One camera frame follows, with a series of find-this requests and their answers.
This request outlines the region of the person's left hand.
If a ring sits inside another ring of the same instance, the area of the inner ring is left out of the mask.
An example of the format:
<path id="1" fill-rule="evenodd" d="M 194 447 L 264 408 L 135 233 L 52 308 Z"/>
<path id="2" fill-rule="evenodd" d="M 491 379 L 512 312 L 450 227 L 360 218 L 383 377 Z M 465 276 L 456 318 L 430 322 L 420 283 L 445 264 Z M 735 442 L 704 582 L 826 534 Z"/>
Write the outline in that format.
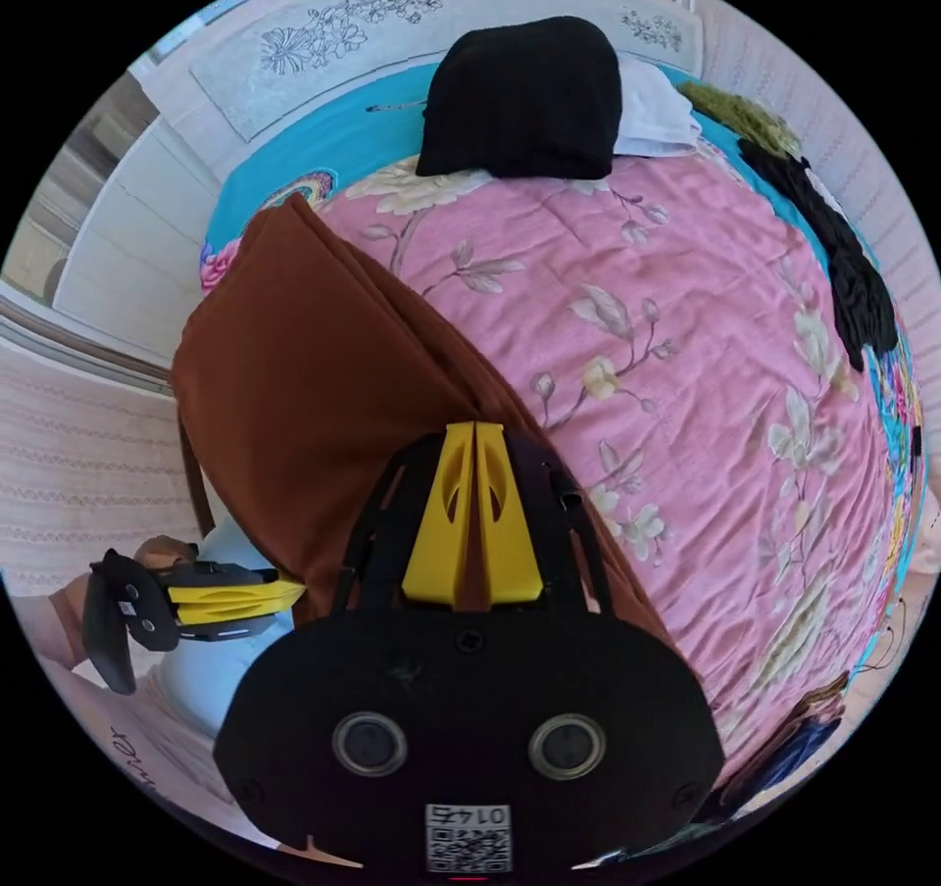
<path id="1" fill-rule="evenodd" d="M 190 565 L 199 559 L 198 547 L 170 536 L 149 538 L 136 550 L 133 559 L 153 570 L 166 570 L 175 565 Z"/>

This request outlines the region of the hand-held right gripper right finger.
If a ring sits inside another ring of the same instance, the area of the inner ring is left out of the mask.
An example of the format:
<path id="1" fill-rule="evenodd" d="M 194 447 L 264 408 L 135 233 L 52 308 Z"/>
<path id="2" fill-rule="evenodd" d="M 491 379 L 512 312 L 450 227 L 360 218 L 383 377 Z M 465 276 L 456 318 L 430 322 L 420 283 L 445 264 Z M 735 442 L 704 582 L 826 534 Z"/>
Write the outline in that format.
<path id="1" fill-rule="evenodd" d="M 463 605 L 532 603 L 542 593 L 542 578 L 504 428 L 480 421 L 463 428 L 470 439 Z"/>

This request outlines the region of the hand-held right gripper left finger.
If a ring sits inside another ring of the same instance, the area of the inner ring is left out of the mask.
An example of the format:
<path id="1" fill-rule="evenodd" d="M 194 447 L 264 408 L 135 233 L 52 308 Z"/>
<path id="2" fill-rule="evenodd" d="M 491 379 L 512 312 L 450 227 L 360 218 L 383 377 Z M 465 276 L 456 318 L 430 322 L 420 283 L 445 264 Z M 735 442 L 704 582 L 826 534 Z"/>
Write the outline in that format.
<path id="1" fill-rule="evenodd" d="M 402 581 L 404 595 L 413 603 L 458 603 L 471 532 L 474 436 L 472 421 L 446 428 Z"/>

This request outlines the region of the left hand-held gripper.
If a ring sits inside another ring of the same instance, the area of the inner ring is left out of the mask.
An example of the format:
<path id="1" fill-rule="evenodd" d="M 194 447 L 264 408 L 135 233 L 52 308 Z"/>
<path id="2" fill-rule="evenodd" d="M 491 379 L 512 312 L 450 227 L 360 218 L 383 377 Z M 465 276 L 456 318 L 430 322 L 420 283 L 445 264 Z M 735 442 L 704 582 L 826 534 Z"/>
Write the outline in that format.
<path id="1" fill-rule="evenodd" d="M 168 652 L 182 640 L 248 637 L 289 612 L 304 592 L 271 568 L 197 560 L 153 570 L 111 550 L 91 567 L 89 649 L 124 652 L 136 641 Z"/>

